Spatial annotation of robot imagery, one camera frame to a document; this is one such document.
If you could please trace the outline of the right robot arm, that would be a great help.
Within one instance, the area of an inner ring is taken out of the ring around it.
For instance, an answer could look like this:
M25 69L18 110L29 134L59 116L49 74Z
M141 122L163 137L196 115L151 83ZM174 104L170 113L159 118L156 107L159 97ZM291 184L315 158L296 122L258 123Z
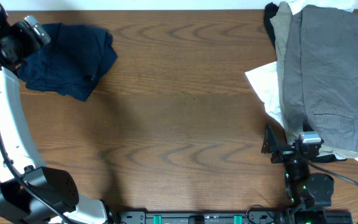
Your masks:
M275 223L352 223L350 212L327 211L332 205L334 179L329 174L311 173L309 162L319 155L323 140L315 131L302 132L290 145L280 145L270 125L266 125L261 153L271 155L271 163L285 168L286 195L293 203Z

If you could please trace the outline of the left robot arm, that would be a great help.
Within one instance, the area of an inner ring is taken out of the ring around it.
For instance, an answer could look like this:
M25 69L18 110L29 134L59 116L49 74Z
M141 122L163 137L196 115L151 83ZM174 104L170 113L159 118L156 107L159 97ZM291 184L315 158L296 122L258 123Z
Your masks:
M10 25L0 4L0 217L12 223L118 223L104 202L78 192L67 171L48 167L31 137L16 72L49 42L34 16Z

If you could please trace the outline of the navy blue shorts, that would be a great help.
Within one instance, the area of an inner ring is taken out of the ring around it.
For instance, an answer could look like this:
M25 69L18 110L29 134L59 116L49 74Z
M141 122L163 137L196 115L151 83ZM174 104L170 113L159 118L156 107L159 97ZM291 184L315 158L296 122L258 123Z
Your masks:
M86 101L117 59L113 36L89 25L42 26L51 42L21 63L17 76L28 89Z

